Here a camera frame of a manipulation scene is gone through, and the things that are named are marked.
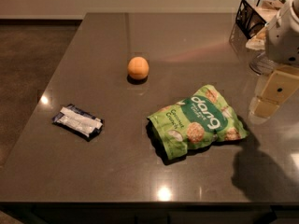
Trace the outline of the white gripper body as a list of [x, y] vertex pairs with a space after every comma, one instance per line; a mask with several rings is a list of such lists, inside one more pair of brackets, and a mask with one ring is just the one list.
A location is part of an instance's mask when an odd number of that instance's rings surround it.
[[299, 64], [299, 0], [287, 0], [266, 26], [265, 53], [276, 63]]

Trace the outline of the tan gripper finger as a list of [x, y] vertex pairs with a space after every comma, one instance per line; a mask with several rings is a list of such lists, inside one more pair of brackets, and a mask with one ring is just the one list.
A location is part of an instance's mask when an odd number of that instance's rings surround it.
[[269, 120], [299, 89], [299, 68], [279, 65], [268, 75], [260, 75], [249, 105], [249, 120], [262, 124]]

